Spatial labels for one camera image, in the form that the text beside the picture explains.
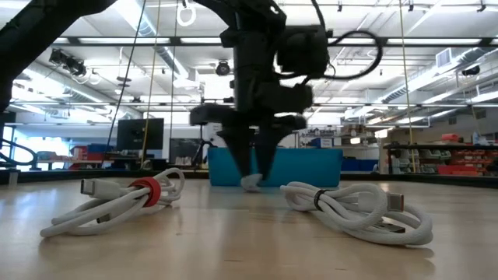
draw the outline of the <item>coiled cable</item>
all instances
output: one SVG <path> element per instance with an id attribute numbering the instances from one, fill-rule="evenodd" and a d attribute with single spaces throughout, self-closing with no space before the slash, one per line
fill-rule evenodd
<path id="1" fill-rule="evenodd" d="M 424 245 L 432 241 L 432 219 L 415 206 L 404 204 L 404 211 L 391 211 L 389 193 L 374 184 L 354 184 L 325 191 L 309 184 L 291 182 L 281 186 L 289 206 L 297 211 L 317 211 L 317 206 L 342 231 L 355 238 L 386 245 Z M 413 230 L 393 233 L 379 226 L 383 217 L 395 220 Z"/>
<path id="2" fill-rule="evenodd" d="M 178 185 L 168 179 L 167 176 L 172 173 L 178 174 L 180 178 Z M 158 183 L 159 192 L 154 194 L 153 187 L 144 187 L 145 182 Z M 101 234 L 137 216 L 144 207 L 155 204 L 168 206 L 171 202 L 177 201 L 180 199 L 184 184 L 184 174 L 178 168 L 168 169 L 153 178 L 142 178 L 127 188 L 106 180 L 83 180 L 81 192 L 95 199 L 52 219 L 53 226 L 42 229 L 40 235 L 51 237 L 63 233 L 75 236 Z M 93 220 L 97 220 L 98 224 L 84 226 Z"/>

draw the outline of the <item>wall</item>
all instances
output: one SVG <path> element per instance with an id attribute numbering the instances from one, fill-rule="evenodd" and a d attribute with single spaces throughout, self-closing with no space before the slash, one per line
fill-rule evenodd
<path id="1" fill-rule="evenodd" d="M 481 134 L 498 132 L 496 120 L 498 120 L 498 110 L 493 108 L 487 109 L 486 118 L 477 120 L 477 122 L 471 114 L 458 115 L 457 124 L 453 125 L 449 125 L 448 119 L 444 118 L 444 121 L 432 123 L 431 128 L 414 129 L 414 142 L 437 142 L 441 140 L 441 135 L 450 133 L 460 135 L 460 137 L 464 138 L 465 142 L 471 142 L 472 134 L 474 131 L 477 131 L 478 126 Z M 402 144 L 409 142 L 410 136 L 405 133 L 406 131 L 408 131 L 408 129 L 401 129 L 392 132 L 391 140 L 398 141 Z"/>

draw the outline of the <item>wooden table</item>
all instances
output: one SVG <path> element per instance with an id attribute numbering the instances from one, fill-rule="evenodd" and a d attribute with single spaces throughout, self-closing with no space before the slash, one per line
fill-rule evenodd
<path id="1" fill-rule="evenodd" d="M 205 180 L 189 180 L 172 208 L 104 235 L 43 240 L 39 231 L 52 217 L 88 198 L 79 194 L 79 181 L 20 184 L 0 189 L 0 279 L 496 278 L 498 191 L 380 185 L 430 213 L 431 244 L 408 249 L 367 243 L 327 227 L 316 214 L 290 210 L 276 188 L 245 194 Z"/>

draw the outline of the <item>black cable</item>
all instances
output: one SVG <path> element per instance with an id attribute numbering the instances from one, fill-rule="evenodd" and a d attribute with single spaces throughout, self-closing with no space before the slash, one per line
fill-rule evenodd
<path id="1" fill-rule="evenodd" d="M 318 20 L 320 21 L 320 25 L 325 29 L 325 19 L 324 15 L 321 13 L 320 6 L 317 3 L 317 0 L 311 0 L 311 4 L 313 5 L 315 11 L 317 11 Z"/>
<path id="2" fill-rule="evenodd" d="M 364 34 L 367 35 L 368 37 L 372 38 L 375 41 L 375 45 L 377 46 L 377 54 L 375 56 L 375 59 L 373 60 L 372 64 L 370 65 L 369 68 L 366 70 L 355 74 L 355 75 L 349 75 L 349 76 L 337 76 L 337 75 L 323 75 L 323 78 L 326 79 L 336 79 L 336 80 L 351 80 L 351 79 L 358 79 L 360 77 L 363 77 L 365 75 L 370 74 L 375 68 L 381 63 L 382 56 L 384 55 L 384 48 L 382 46 L 381 39 L 379 39 L 375 34 L 371 33 L 370 31 L 366 30 L 354 30 L 354 31 L 349 31 L 341 35 L 337 40 L 329 44 L 329 47 L 334 46 L 338 43 L 340 43 L 342 40 L 345 38 L 354 35 L 354 34 Z"/>
<path id="3" fill-rule="evenodd" d="M 103 163 L 104 163 L 104 161 L 106 159 L 107 150 L 109 149 L 109 144 L 110 144 L 110 138 L 112 136 L 112 131 L 114 129 L 114 124 L 116 123 L 117 112 L 119 111 L 119 106 L 121 105 L 121 101 L 123 100 L 123 95 L 125 93 L 126 82 L 128 81 L 128 74 L 130 72 L 130 67 L 132 66 L 133 53 L 135 52 L 137 38 L 139 37 L 140 23 L 142 22 L 143 14 L 146 11 L 146 3 L 147 3 L 147 0 L 144 0 L 143 1 L 143 5 L 142 5 L 142 12 L 140 13 L 139 24 L 137 25 L 137 30 L 135 32 L 135 38 L 133 40 L 132 52 L 130 53 L 130 58 L 128 59 L 128 67 L 126 68 L 126 74 L 124 75 L 123 86 L 121 87 L 121 94 L 119 96 L 119 100 L 117 101 L 116 112 L 114 113 L 114 117 L 112 119 L 112 124 L 110 125 L 109 137 L 107 138 L 106 148 L 103 151 L 102 163 L 100 165 L 101 167 L 103 167 Z"/>
<path id="4" fill-rule="evenodd" d="M 11 159 L 9 156 L 4 155 L 2 152 L 0 152 L 0 159 L 5 160 L 7 163 L 10 163 L 12 165 L 32 166 L 33 168 L 37 167 L 38 155 L 32 149 L 27 148 L 23 145 L 19 145 L 15 142 L 7 140 L 7 139 L 2 139 L 2 142 L 9 144 L 11 150 L 12 150 L 12 147 L 17 147 L 17 148 L 21 148 L 23 150 L 26 150 L 28 153 L 30 153 L 33 156 L 33 159 L 27 163 L 21 163 L 21 162 L 15 161 L 14 159 Z"/>

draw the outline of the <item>red cable tie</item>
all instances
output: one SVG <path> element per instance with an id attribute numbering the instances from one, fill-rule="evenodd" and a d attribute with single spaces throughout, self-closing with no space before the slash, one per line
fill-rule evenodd
<path id="1" fill-rule="evenodd" d="M 143 177 L 135 180 L 130 184 L 130 187 L 148 187 L 150 189 L 149 199 L 143 205 L 144 208 L 153 207 L 161 198 L 161 185 L 152 177 Z"/>

